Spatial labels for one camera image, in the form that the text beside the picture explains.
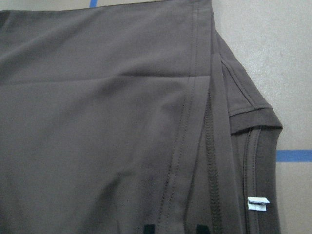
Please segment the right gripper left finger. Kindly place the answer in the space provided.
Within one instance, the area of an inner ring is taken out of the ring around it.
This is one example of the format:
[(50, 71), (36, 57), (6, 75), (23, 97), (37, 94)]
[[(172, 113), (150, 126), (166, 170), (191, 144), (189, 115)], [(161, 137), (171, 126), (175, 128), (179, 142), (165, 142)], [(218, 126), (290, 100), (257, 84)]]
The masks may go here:
[(143, 234), (155, 234), (155, 224), (146, 224), (143, 227)]

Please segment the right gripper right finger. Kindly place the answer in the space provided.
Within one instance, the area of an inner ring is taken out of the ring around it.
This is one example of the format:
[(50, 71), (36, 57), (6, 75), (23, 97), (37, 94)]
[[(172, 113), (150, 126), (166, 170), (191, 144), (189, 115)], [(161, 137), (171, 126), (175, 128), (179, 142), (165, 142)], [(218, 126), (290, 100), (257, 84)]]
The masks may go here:
[(209, 234), (209, 227), (207, 225), (198, 224), (196, 226), (196, 234)]

